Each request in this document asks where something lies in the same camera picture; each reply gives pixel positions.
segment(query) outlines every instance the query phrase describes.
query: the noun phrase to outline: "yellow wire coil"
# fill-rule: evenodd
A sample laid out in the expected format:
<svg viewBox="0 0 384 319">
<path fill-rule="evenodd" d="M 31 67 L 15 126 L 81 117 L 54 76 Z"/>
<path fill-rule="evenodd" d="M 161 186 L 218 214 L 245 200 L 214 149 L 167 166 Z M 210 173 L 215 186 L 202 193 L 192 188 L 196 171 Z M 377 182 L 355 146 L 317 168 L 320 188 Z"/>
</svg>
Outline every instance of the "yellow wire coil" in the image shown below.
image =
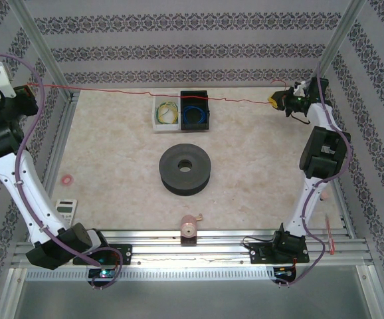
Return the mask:
<svg viewBox="0 0 384 319">
<path fill-rule="evenodd" d="M 171 123 L 170 122 L 165 122 L 163 120 L 163 116 L 166 115 L 170 111 L 173 112 L 174 119 L 173 119 L 173 121 L 171 121 Z M 158 106 L 157 112 L 155 113 L 155 115 L 157 117 L 157 121 L 160 124 L 175 124 L 175 123 L 177 123 L 177 118 L 179 117 L 179 112 L 178 112 L 178 109 L 177 109 L 177 104 L 174 103 L 174 102 L 162 102 Z"/>
</svg>

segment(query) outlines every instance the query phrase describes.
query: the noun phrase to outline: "robotic arm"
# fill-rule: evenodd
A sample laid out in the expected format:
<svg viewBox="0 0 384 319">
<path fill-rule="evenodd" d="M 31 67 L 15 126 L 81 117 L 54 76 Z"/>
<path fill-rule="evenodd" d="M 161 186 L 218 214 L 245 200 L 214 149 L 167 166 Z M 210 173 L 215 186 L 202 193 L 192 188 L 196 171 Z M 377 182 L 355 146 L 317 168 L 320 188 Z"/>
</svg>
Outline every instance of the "robotic arm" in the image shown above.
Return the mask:
<svg viewBox="0 0 384 319">
<path fill-rule="evenodd" d="M 320 81 L 325 100 L 328 80 Z M 300 158 L 303 182 L 291 218 L 286 222 L 285 228 L 281 224 L 274 233 L 273 240 L 250 243 L 247 247 L 252 252 L 251 263 L 308 263 L 310 259 L 306 246 L 306 225 L 327 181 L 335 178 L 341 170 L 347 146 L 340 134 L 348 141 L 350 135 L 341 132 L 335 124 L 329 101 L 326 101 L 326 110 L 324 109 L 317 78 L 312 78 L 309 82 L 296 82 L 288 90 L 275 92 L 269 102 L 275 109 L 285 111 L 287 117 L 293 112 L 304 113 L 314 128 Z"/>
<path fill-rule="evenodd" d="M 56 244 L 47 233 L 79 253 L 98 247 L 107 247 L 103 236 L 95 230 L 86 230 L 80 223 L 69 228 L 52 205 L 35 171 L 33 159 L 25 150 L 21 154 L 21 178 L 27 201 L 43 223 L 40 227 L 30 215 L 21 199 L 15 181 L 15 158 L 23 139 L 19 116 L 37 113 L 35 97 L 28 86 L 12 88 L 7 71 L 0 62 L 0 180 L 17 204 L 31 236 L 34 248 L 27 253 L 31 264 L 55 269 L 67 263 L 73 254 Z"/>
</svg>

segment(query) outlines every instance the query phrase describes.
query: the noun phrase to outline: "red wire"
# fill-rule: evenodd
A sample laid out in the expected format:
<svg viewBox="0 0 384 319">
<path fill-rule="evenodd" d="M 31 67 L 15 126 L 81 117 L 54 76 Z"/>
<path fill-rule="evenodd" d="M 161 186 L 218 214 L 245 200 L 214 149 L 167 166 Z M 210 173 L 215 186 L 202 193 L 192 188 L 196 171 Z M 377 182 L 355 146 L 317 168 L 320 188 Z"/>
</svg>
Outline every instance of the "red wire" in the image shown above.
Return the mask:
<svg viewBox="0 0 384 319">
<path fill-rule="evenodd" d="M 286 83 L 283 80 L 273 80 L 273 82 L 283 82 L 285 84 L 286 88 Z M 28 85 L 31 86 L 38 86 L 37 83 L 27 83 Z M 85 91 L 100 91 L 100 92 L 119 92 L 119 93 L 124 93 L 124 94 L 149 94 L 150 96 L 164 96 L 167 98 L 199 98 L 201 100 L 215 100 L 215 101 L 226 101 L 226 102 L 248 102 L 248 103 L 255 103 L 255 104 L 270 104 L 270 102 L 260 102 L 260 101 L 252 101 L 252 100 L 247 100 L 246 98 L 243 98 L 242 100 L 231 100 L 228 98 L 205 98 L 203 96 L 178 96 L 178 95 L 168 95 L 168 94 L 153 94 L 149 91 L 147 92 L 126 92 L 126 91 L 121 91 L 121 90 L 107 90 L 104 88 L 78 88 L 75 86 L 64 86 L 64 85 L 55 85 L 55 84 L 45 84 L 46 87 L 49 88 L 70 88 L 72 90 L 85 90 Z"/>
<path fill-rule="evenodd" d="M 273 80 L 273 81 L 271 82 L 271 84 L 272 84 L 273 82 L 282 82 L 282 83 L 284 83 L 285 90 L 286 90 L 286 82 L 285 82 L 284 80 L 275 79 L 275 80 Z"/>
</svg>

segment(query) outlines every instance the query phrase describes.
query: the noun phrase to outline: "black container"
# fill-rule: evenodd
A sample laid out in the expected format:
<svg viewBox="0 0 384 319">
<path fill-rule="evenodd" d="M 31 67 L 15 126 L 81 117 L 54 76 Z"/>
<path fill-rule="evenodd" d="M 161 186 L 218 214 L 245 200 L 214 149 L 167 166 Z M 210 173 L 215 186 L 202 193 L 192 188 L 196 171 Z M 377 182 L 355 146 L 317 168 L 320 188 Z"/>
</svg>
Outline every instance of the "black container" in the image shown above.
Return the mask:
<svg viewBox="0 0 384 319">
<path fill-rule="evenodd" d="M 210 128 L 210 111 L 208 109 L 208 100 L 202 98 L 183 98 L 183 96 L 200 96 L 208 98 L 207 91 L 181 91 L 180 96 L 180 124 L 182 130 L 208 130 Z M 201 112 L 192 108 L 184 113 L 184 109 L 188 106 L 194 106 L 202 109 L 206 114 L 203 123 L 198 123 L 201 119 Z"/>
</svg>

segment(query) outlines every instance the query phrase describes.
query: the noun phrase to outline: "white container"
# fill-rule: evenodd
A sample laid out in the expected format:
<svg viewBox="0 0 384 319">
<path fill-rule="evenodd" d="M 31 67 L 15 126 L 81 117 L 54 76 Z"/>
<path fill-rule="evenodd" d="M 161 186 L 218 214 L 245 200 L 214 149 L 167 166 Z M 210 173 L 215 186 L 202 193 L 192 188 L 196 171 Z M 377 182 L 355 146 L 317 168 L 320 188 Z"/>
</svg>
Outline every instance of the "white container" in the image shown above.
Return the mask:
<svg viewBox="0 0 384 319">
<path fill-rule="evenodd" d="M 166 92 L 162 93 L 165 95 L 176 95 L 179 96 L 180 92 Z M 161 103 L 164 102 L 174 102 L 177 105 L 177 123 L 175 124 L 161 124 L 157 121 L 155 116 L 158 107 Z M 173 112 L 169 111 L 166 115 L 163 115 L 163 120 L 165 122 L 171 122 L 173 120 Z M 157 133 L 164 132 L 175 132 L 180 131 L 180 98 L 169 98 L 167 96 L 154 96 L 153 97 L 153 106 L 152 106 L 152 127 L 153 131 Z"/>
</svg>

